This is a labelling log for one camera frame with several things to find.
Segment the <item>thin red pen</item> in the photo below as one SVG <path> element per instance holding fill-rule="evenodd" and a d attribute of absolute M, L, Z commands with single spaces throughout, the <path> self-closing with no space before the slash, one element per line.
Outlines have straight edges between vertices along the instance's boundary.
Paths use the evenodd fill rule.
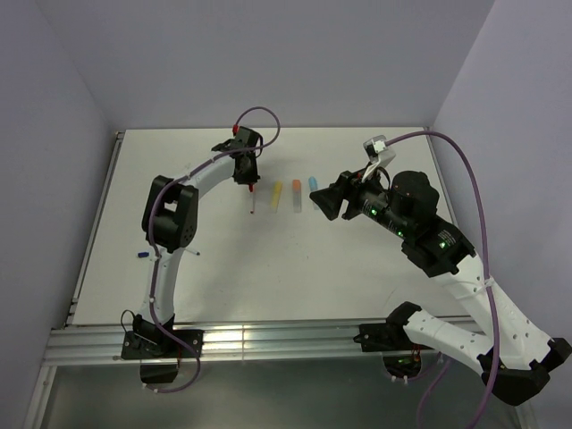
<path fill-rule="evenodd" d="M 253 215 L 256 212 L 256 188 L 254 190 L 254 192 L 249 192 L 250 194 L 250 210 L 249 212 Z"/>

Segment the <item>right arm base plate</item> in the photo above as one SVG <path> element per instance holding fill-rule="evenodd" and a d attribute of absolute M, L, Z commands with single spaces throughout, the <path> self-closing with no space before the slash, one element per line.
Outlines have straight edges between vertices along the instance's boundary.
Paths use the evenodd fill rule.
<path fill-rule="evenodd" d="M 402 326 L 387 323 L 361 324 L 353 342 L 365 353 L 430 349 L 412 342 Z"/>

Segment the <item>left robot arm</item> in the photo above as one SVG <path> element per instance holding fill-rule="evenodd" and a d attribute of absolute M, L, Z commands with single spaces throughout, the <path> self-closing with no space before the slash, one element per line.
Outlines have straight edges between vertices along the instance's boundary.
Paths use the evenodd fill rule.
<path fill-rule="evenodd" d="M 149 286 L 133 320 L 134 333 L 152 356 L 163 357 L 174 345 L 174 289 L 182 254 L 198 230 L 200 199 L 229 179 L 253 187 L 260 179 L 256 151 L 262 140 L 255 130 L 236 125 L 201 165 L 179 178 L 153 179 L 141 223 L 152 248 Z"/>

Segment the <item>yellow marker cap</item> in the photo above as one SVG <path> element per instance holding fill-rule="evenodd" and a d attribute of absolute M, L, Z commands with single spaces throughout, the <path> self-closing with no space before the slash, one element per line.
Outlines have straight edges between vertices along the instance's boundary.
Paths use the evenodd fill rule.
<path fill-rule="evenodd" d="M 273 185 L 273 194 L 280 195 L 281 192 L 282 192 L 282 182 L 281 182 L 281 181 L 277 181 L 277 182 Z"/>

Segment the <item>orange clear marker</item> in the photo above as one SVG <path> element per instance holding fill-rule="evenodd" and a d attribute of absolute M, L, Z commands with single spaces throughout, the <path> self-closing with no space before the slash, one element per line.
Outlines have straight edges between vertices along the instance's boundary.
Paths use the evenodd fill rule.
<path fill-rule="evenodd" d="M 302 187 L 301 190 L 294 190 L 292 188 L 293 194 L 293 210 L 295 213 L 300 213 L 302 210 Z"/>

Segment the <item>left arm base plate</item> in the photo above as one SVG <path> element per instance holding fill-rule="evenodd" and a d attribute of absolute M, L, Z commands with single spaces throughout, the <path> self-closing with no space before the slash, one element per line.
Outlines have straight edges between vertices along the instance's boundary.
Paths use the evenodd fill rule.
<path fill-rule="evenodd" d="M 201 355 L 204 331 L 196 329 L 176 330 L 174 336 L 188 344 L 193 352 L 184 348 L 179 342 L 168 337 L 154 343 L 137 335 L 133 331 L 127 331 L 124 335 L 121 359 L 123 360 L 149 360 L 162 358 L 193 358 L 196 354 Z"/>

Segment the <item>yellow highlighter marker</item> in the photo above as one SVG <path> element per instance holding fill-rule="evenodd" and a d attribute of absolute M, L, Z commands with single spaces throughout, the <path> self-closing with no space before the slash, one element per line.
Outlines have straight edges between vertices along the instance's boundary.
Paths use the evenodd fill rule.
<path fill-rule="evenodd" d="M 278 207 L 279 207 L 280 199 L 281 199 L 281 194 L 280 195 L 273 194 L 273 190 L 272 190 L 270 209 L 273 213 L 276 213 L 278 211 Z"/>

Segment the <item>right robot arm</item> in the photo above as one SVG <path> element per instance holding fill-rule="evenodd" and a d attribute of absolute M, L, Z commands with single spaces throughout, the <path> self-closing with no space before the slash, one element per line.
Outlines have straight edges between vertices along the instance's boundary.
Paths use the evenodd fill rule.
<path fill-rule="evenodd" d="M 378 178 L 343 172 L 309 197 L 329 220 L 365 215 L 399 237 L 407 259 L 442 286 L 482 330 L 466 331 L 406 301 L 384 323 L 360 325 L 354 341 L 364 352 L 419 345 L 454 358 L 484 382 L 496 368 L 492 393 L 510 406 L 537 395 L 551 371 L 570 356 L 565 339 L 536 327 L 494 280 L 484 278 L 474 246 L 437 214 L 439 193 L 424 173 L 400 172 L 385 189 Z"/>

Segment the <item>aluminium frame rail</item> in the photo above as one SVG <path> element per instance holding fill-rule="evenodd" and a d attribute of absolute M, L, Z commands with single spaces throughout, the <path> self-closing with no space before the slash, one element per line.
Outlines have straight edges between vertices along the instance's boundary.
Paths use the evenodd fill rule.
<path fill-rule="evenodd" d="M 201 360 L 261 361 L 363 357 L 353 338 L 361 320 L 294 321 L 260 324 L 202 324 Z M 50 333 L 42 366 L 171 364 L 174 358 L 121 358 L 123 329 L 72 326 Z"/>

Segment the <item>blue marker cap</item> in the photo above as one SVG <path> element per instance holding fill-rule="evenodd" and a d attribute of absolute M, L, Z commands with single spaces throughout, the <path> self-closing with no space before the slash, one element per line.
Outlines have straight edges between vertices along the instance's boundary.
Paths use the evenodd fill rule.
<path fill-rule="evenodd" d="M 317 180 L 314 176 L 310 176 L 308 178 L 308 185 L 311 191 L 315 191 L 318 189 Z"/>

